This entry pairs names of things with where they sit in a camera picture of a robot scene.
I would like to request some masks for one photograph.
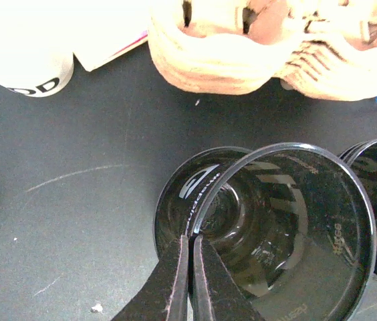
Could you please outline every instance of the white cup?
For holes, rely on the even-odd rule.
[[[46,97],[69,82],[74,60],[62,16],[35,2],[0,0],[0,85]]]

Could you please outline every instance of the peach-colored sculpture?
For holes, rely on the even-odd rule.
[[[377,96],[377,0],[156,0],[149,47],[172,85],[245,94],[279,77],[306,96]]]

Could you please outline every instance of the white debris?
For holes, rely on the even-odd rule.
[[[103,310],[104,309],[103,309],[101,303],[97,303],[95,306],[92,306],[90,308],[90,312],[92,312],[92,313],[102,313]]]

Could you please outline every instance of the black table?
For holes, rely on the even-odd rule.
[[[48,98],[0,86],[0,320],[115,315],[157,262],[161,189],[204,149],[300,141],[339,153],[373,138],[373,99],[312,100],[276,79],[245,96],[186,93],[147,45],[91,73],[76,64]],[[377,282],[355,320],[377,321]]]

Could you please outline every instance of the dark hole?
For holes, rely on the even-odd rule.
[[[258,17],[258,13],[250,8],[243,8],[242,21],[243,21],[243,33],[246,35],[249,32],[249,27]]]
[[[191,3],[184,1],[182,3],[182,12],[184,13],[184,26],[188,27],[191,21]]]

